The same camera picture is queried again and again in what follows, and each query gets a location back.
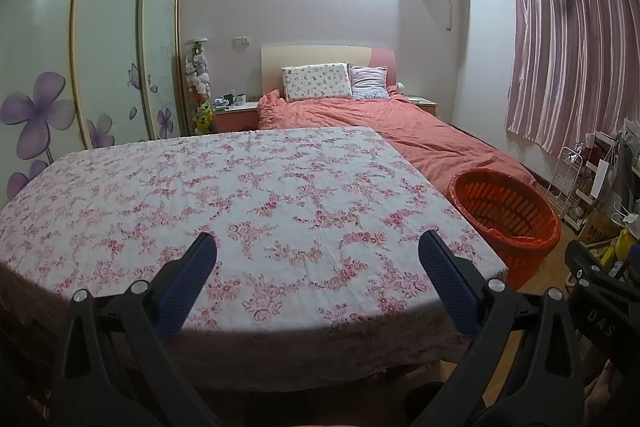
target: red duvet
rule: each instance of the red duvet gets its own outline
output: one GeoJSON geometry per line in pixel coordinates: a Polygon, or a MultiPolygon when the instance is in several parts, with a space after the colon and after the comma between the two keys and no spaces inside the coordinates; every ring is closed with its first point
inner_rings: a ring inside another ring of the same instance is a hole
{"type": "Polygon", "coordinates": [[[388,90],[391,100],[325,98],[291,103],[274,90],[260,99],[260,129],[371,127],[443,194],[454,174],[471,167],[496,169],[535,184],[533,176],[510,156],[416,107],[395,86],[388,90]]]}

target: purple flower decal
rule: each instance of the purple flower decal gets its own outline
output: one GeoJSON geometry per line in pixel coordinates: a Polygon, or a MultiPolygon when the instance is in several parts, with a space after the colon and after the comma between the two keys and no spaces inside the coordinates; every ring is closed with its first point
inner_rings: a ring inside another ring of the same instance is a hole
{"type": "Polygon", "coordinates": [[[171,120],[171,111],[167,107],[164,112],[158,111],[158,123],[160,124],[160,137],[166,138],[167,133],[174,131],[174,121],[171,120]]]}
{"type": "Polygon", "coordinates": [[[9,200],[13,200],[15,195],[20,192],[27,184],[33,180],[44,169],[49,167],[42,160],[34,160],[31,162],[31,168],[29,169],[29,177],[25,176],[21,172],[14,172],[11,174],[9,181],[6,184],[6,197],[9,200]]]}
{"type": "Polygon", "coordinates": [[[127,82],[127,86],[133,86],[139,91],[142,90],[142,86],[140,86],[140,73],[138,72],[138,67],[133,62],[129,70],[129,82],[127,82]]]}
{"type": "Polygon", "coordinates": [[[113,120],[111,120],[109,115],[102,112],[98,115],[98,120],[95,122],[95,125],[91,120],[87,120],[86,124],[89,127],[91,145],[94,149],[115,145],[116,139],[113,137],[113,134],[108,134],[113,125],[113,120]]]}
{"type": "Polygon", "coordinates": [[[36,78],[33,100],[17,91],[4,99],[0,107],[0,121],[7,125],[26,122],[15,149],[18,158],[31,160],[46,151],[49,161],[53,161],[49,152],[49,125],[64,131],[76,118],[76,107],[71,100],[57,100],[65,85],[64,76],[47,71],[36,78]]]}
{"type": "MultiPolygon", "coordinates": [[[[151,84],[151,75],[148,74],[146,76],[146,85],[151,84]]],[[[142,84],[140,84],[140,72],[138,71],[138,67],[132,62],[131,69],[129,70],[129,80],[127,81],[127,86],[133,86],[137,90],[142,91],[142,84]]],[[[158,86],[151,86],[152,92],[158,92],[158,86]]]]}

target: cable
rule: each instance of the cable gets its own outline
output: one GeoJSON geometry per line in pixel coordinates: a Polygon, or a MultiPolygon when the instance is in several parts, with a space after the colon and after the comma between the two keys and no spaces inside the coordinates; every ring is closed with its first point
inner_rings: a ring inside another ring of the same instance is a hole
{"type": "Polygon", "coordinates": [[[449,27],[447,31],[450,32],[453,28],[453,3],[449,0],[449,27]]]}

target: pink pillow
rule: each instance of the pink pillow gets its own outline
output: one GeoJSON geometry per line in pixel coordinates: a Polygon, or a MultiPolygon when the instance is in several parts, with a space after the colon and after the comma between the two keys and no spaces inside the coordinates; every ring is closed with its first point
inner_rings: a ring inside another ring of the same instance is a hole
{"type": "Polygon", "coordinates": [[[349,64],[353,98],[389,98],[386,92],[386,66],[366,68],[349,64]]]}

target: window curtain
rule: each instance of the window curtain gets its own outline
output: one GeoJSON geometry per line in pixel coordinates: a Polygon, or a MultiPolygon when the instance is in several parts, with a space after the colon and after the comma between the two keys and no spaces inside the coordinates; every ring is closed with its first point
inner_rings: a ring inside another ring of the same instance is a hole
{"type": "Polygon", "coordinates": [[[638,120],[640,0],[516,0],[505,129],[558,155],[638,120]]]}

